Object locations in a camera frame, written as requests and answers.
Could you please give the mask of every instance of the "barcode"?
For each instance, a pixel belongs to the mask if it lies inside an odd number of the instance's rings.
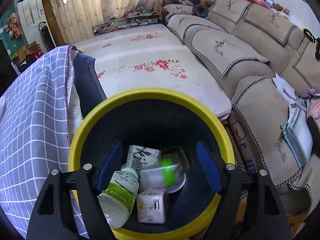
[[[162,192],[144,192],[141,196],[161,196]]]

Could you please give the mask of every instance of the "purple plaid fabric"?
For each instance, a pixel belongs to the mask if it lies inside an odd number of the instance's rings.
[[[72,46],[51,50],[5,92],[0,120],[0,206],[26,238],[29,219],[49,172],[68,171],[68,106],[74,79]],[[72,199],[79,233],[87,236]]]

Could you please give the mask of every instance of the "beige sofa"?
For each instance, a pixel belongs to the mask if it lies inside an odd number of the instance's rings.
[[[281,136],[288,103],[272,81],[286,79],[299,97],[320,88],[316,47],[290,21],[244,0],[215,0],[209,20],[192,7],[169,4],[164,24],[197,55],[230,98],[228,119],[248,171],[265,169],[278,188],[287,213],[310,213],[318,204],[320,160],[312,155],[299,168]]]

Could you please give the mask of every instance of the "bottle label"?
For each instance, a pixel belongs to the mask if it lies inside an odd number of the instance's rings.
[[[109,186],[101,195],[109,195],[124,205],[131,213],[139,189],[139,182],[125,171],[115,171]]]

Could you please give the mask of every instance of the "small white box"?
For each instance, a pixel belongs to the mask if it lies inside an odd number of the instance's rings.
[[[163,224],[169,205],[165,189],[147,189],[137,195],[138,222]]]

